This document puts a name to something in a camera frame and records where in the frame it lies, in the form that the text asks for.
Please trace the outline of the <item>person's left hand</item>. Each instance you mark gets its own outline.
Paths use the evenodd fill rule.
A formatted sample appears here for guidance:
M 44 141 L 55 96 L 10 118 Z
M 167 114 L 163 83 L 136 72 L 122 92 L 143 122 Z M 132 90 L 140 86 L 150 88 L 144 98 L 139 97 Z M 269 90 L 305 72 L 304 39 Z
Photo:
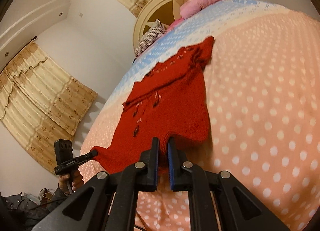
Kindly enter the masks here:
M 83 176 L 78 169 L 73 170 L 70 174 L 61 175 L 58 178 L 58 187 L 65 194 L 71 195 L 83 185 Z

